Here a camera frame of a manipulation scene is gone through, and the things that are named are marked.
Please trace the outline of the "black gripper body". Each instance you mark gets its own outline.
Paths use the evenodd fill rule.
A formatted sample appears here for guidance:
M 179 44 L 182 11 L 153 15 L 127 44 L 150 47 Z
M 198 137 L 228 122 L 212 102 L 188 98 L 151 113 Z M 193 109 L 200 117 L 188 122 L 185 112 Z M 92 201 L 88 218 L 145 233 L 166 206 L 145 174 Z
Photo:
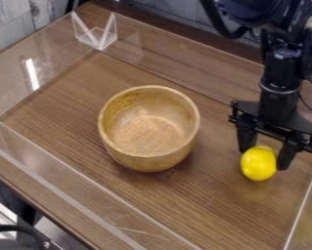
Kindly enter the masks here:
M 287 120 L 265 120 L 259 116 L 259 103 L 251 101 L 232 101 L 229 121 L 255 129 L 257 134 L 280 142 L 297 144 L 297 151 L 312 152 L 312 123 L 296 111 Z

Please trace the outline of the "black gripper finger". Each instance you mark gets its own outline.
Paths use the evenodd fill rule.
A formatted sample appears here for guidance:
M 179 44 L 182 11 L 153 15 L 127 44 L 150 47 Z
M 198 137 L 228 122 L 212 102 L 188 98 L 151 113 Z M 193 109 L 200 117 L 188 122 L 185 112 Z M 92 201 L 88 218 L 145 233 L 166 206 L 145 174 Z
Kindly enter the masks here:
M 245 153 L 257 142 L 257 132 L 253 128 L 245 125 L 236 126 L 237 148 L 241 153 Z
M 284 171 L 297 154 L 297 144 L 293 142 L 284 142 L 277 156 L 277 169 Z

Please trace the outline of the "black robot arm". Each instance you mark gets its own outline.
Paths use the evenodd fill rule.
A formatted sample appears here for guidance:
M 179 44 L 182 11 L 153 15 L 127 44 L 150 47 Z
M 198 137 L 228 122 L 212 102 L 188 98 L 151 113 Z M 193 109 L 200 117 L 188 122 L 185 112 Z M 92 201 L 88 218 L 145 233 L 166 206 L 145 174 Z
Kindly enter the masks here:
M 297 112 L 301 82 L 312 76 L 312 0 L 200 0 L 218 33 L 230 39 L 260 31 L 264 72 L 260 100 L 233 101 L 240 152 L 260 134 L 283 143 L 277 169 L 288 168 L 301 151 L 312 151 L 312 123 Z

